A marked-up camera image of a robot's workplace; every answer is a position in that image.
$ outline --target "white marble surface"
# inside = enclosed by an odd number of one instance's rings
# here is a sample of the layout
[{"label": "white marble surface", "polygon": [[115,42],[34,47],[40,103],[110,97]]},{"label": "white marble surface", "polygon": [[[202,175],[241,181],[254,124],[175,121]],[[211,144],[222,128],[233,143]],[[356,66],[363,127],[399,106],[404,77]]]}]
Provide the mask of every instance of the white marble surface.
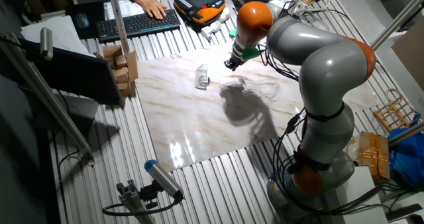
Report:
[{"label": "white marble surface", "polygon": [[[298,83],[264,67],[260,58],[235,72],[226,68],[231,45],[138,64],[137,96],[157,159],[167,171],[276,138],[303,108]],[[206,90],[194,87],[202,64],[208,64],[211,79]],[[378,104],[368,82],[344,101],[354,112]]]}]

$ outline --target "keyboard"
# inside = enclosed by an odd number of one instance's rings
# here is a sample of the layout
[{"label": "keyboard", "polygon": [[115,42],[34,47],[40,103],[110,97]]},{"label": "keyboard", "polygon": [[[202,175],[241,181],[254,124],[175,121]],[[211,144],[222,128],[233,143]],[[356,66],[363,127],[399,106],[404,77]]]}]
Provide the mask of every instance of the keyboard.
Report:
[{"label": "keyboard", "polygon": [[[166,17],[162,20],[150,18],[146,13],[125,17],[124,25],[127,37],[148,35],[178,29],[180,21],[173,9],[165,9]],[[96,23],[100,42],[119,40],[118,28],[115,19]]]}]

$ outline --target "stacked wooden blocks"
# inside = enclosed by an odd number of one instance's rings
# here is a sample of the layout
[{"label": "stacked wooden blocks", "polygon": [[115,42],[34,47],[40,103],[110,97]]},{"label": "stacked wooden blocks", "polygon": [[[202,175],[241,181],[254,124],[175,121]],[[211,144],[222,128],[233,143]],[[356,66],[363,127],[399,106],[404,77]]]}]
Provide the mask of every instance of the stacked wooden blocks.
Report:
[{"label": "stacked wooden blocks", "polygon": [[138,78],[135,51],[125,56],[121,46],[104,46],[103,55],[102,59],[109,63],[121,95],[131,95],[131,82]]}]

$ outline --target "cardboard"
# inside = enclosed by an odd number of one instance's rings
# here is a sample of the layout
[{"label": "cardboard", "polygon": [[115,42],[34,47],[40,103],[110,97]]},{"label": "cardboard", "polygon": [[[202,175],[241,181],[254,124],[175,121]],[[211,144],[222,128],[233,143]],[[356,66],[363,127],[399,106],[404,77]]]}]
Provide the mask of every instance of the cardboard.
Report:
[{"label": "cardboard", "polygon": [[135,79],[138,78],[137,54],[135,53],[135,51],[128,54],[127,66],[130,82],[133,82]]},{"label": "cardboard", "polygon": [[117,65],[117,69],[127,67],[127,58],[124,55],[115,57],[115,64]]},{"label": "cardboard", "polygon": [[377,135],[376,137],[377,148],[377,163],[378,163],[378,177],[377,183],[387,182],[390,180],[390,161],[389,161],[389,144],[386,137]]},{"label": "cardboard", "polygon": [[105,57],[122,55],[123,53],[121,48],[121,46],[104,46],[103,55]]},{"label": "cardboard", "polygon": [[131,95],[131,82],[138,78],[136,52],[124,56],[121,46],[104,46],[103,55],[105,56],[103,59],[108,61],[112,69],[121,95]]},{"label": "cardboard", "polygon": [[129,96],[131,95],[131,83],[127,82],[125,84],[118,84],[119,92],[121,92],[122,96]]},{"label": "cardboard", "polygon": [[113,57],[104,57],[103,59],[107,61],[112,70],[116,69],[115,59]]},{"label": "cardboard", "polygon": [[375,184],[390,180],[389,145],[386,137],[361,132],[347,145],[348,155],[359,166],[367,166]]},{"label": "cardboard", "polygon": [[130,80],[128,77],[128,68],[121,68],[121,69],[115,70],[113,72],[113,75],[115,76],[115,79],[117,80],[119,84],[128,83]]},{"label": "cardboard", "polygon": [[424,90],[423,41],[424,19],[421,19],[392,46],[393,51],[422,90]]}]

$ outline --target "monitor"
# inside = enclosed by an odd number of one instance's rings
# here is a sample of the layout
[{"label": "monitor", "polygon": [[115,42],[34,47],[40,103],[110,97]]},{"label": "monitor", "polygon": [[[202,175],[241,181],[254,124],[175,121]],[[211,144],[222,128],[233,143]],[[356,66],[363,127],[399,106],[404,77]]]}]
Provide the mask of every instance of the monitor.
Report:
[{"label": "monitor", "polygon": [[[40,52],[40,44],[19,39],[27,48]],[[107,61],[53,48],[51,61],[35,62],[35,65],[54,89],[92,98],[104,105],[124,105],[112,69]]]}]

